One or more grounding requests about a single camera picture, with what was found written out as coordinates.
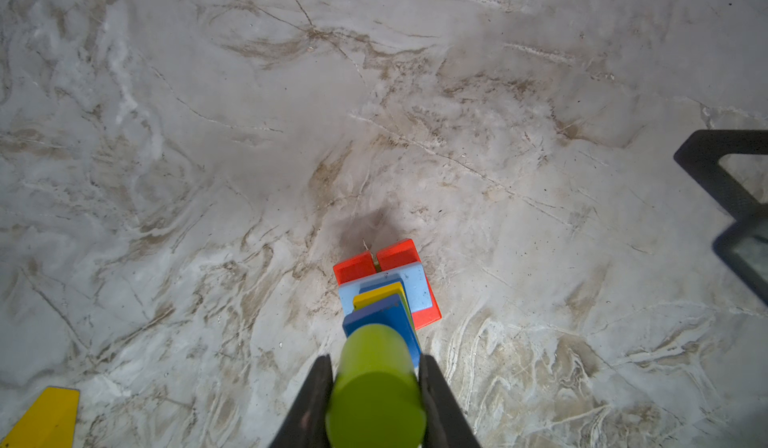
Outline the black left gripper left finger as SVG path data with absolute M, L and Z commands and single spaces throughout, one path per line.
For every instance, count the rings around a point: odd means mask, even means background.
M 326 433 L 325 416 L 333 383 L 330 356 L 318 356 L 270 444 L 271 448 L 331 446 Z

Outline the light blue rectangular block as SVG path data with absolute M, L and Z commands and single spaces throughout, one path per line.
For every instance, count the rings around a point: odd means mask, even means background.
M 353 299 L 359 294 L 362 285 L 372 280 L 390 276 L 400 276 L 402 278 L 407 302 L 412 312 L 430 309 L 433 306 L 432 295 L 430 294 L 423 265 L 420 262 L 414 262 L 339 286 L 338 294 L 344 313 L 350 314 L 353 311 Z

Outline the yellow arch block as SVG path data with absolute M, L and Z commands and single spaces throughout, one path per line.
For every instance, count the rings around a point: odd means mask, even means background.
M 9 434 L 3 448 L 73 446 L 80 391 L 46 387 Z

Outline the red rectangular block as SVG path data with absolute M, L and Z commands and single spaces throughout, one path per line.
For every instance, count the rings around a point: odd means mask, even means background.
M 426 269 L 412 239 L 403 239 L 376 253 L 382 271 L 402 276 L 404 285 L 413 296 L 410 301 L 415 328 L 420 330 L 442 319 L 442 312 L 436 300 Z
M 370 251 L 364 251 L 352 258 L 337 263 L 333 267 L 333 271 L 338 286 L 377 273 L 374 259 Z

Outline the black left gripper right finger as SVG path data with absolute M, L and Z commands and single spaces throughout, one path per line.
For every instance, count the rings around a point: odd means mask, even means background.
M 431 355 L 421 355 L 418 378 L 427 417 L 422 446 L 480 448 L 437 361 Z

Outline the green cylinder block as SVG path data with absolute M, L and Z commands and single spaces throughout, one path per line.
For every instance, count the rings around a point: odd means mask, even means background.
M 325 427 L 333 447 L 419 447 L 427 417 L 405 341 L 370 324 L 341 351 Z

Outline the dark blue cube block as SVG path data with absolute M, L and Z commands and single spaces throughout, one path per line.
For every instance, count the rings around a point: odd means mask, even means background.
M 363 326 L 380 324 L 395 330 L 405 342 L 415 369 L 419 368 L 421 346 L 411 323 L 410 311 L 399 294 L 392 294 L 345 316 L 342 328 L 347 337 Z

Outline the dark blue cube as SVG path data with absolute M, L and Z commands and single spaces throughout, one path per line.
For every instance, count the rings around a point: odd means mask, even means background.
M 392 284 L 401 284 L 401 283 L 402 283 L 402 278 L 400 276 L 390 276 L 390 277 L 387 277 L 387 278 L 380 278 L 380 279 L 377 279 L 377 280 L 372 280 L 371 282 L 369 282 L 369 283 L 367 283 L 365 285 L 362 285 L 360 287 L 359 294 L 363 294 L 363 293 L 367 293 L 367 292 L 370 292 L 370 291 L 374 291 L 376 289 L 379 289 L 379 288 L 382 288 L 382 287 L 385 287 L 385 286 L 389 286 L 389 285 L 392 285 Z

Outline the yellow small cube block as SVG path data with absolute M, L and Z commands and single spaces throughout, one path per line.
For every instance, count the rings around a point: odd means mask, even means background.
M 404 308 L 408 307 L 406 292 L 401 281 L 386 283 L 371 290 L 361 292 L 354 297 L 353 306 L 355 310 L 363 309 L 391 296 L 396 296 Z

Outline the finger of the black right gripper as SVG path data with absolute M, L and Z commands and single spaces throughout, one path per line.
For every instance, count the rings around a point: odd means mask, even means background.
M 727 267 L 767 304 L 767 205 L 736 220 L 713 243 Z
M 735 220 L 762 204 L 721 165 L 731 154 L 767 155 L 766 130 L 697 130 L 674 154 L 677 164 Z

